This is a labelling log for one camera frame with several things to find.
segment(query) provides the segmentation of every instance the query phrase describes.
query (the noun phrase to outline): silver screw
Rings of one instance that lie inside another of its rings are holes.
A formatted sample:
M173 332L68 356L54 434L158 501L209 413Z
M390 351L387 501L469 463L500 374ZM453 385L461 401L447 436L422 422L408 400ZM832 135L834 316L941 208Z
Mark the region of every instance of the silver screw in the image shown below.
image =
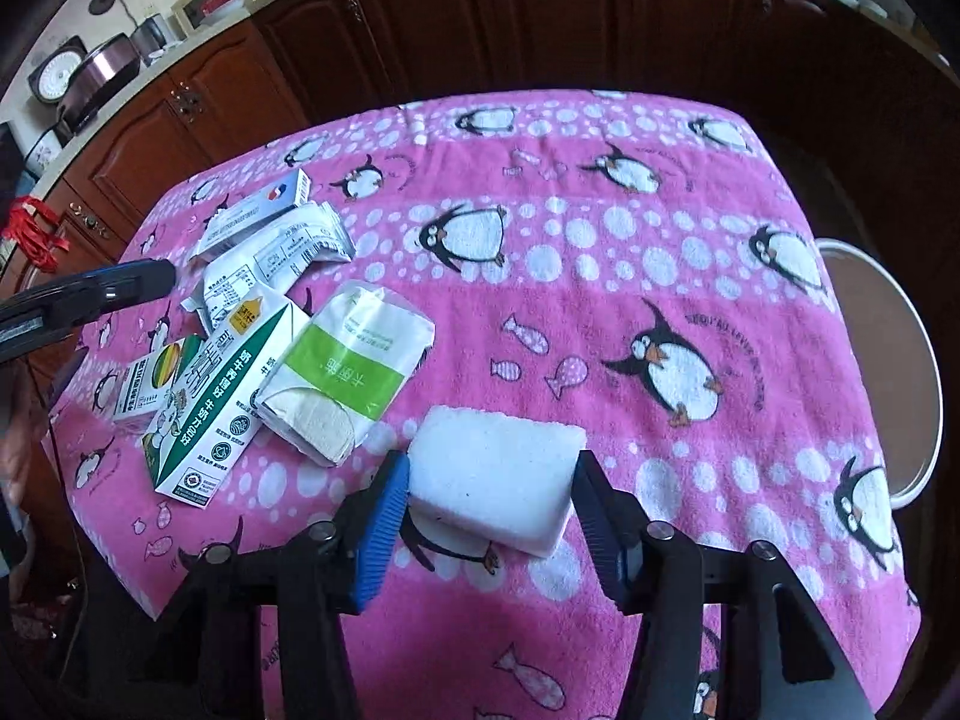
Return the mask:
M337 526L328 519L321 520L320 522L315 522L310 526L309 535L313 541L318 541L320 543L323 543L324 541L330 541L333 536L337 535Z
M751 549L760 560L776 560L776 550L769 541L754 541Z
M654 520L647 525L647 533L657 541L670 541L676 531L669 522L662 522L659 519Z
M213 565L219 565L222 562L227 562L232 554L233 550L227 544L213 544L203 552L203 559Z

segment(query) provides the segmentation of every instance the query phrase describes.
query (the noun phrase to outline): cardboard box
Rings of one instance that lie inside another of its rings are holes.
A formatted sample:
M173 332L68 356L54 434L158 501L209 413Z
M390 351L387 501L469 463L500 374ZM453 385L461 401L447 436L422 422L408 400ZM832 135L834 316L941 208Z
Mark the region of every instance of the cardboard box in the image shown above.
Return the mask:
M292 170L274 182L244 197L210 220L194 256L212 262L225 251L249 238L272 218L306 203L310 196L310 177L303 170Z
M142 434L176 377L190 364L201 344L200 336L187 336L131 362L124 371L120 394L113 407L117 427Z
M307 322L266 285L244 296L167 392L142 439L154 490L206 508L260 428L253 396Z

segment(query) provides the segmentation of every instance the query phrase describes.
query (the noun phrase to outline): yellow label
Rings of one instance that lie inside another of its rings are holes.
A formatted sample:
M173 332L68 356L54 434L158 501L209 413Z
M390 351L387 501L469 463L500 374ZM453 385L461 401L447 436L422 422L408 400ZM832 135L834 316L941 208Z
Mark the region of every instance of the yellow label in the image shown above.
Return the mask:
M244 300L230 315L230 324L241 336L260 318L260 303L263 298Z

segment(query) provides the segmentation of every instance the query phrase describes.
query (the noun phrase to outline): white sponge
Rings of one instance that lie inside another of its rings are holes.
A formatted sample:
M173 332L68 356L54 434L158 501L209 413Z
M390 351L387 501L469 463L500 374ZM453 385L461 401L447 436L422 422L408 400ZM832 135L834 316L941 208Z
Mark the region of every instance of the white sponge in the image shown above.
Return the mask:
M410 499L440 521L549 557L586 446L575 425L434 406L407 452Z

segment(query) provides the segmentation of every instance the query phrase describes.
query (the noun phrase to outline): penguin print tablecloth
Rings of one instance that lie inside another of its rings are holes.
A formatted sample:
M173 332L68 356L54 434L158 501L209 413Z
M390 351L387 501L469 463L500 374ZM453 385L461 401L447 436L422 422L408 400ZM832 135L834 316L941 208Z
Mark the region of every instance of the penguin print tablecloth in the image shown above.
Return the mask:
M200 277L188 252L218 208L290 167L356 245L291 298L315 311L344 279L383 284L435 320L437 342L342 467L264 428L209 508L191 509L152 492L137 437L114 431L113 383L198 330L179 307ZM174 295L83 330L92 352L54 419L74 511L147 613L205 544L253 550L328 517L443 403L582 425L651 517L718 547L773 541L872 705L893 688L920 612L877 432L808 224L741 117L588 91L370 111L174 187L125 259L142 255L178 264ZM716 706L714 608L704 622L697 718ZM613 715L637 625L602 595L576 518L534 560L416 514L381 596L344 620L366 716L397 720ZM277 658L268 624L271 716Z

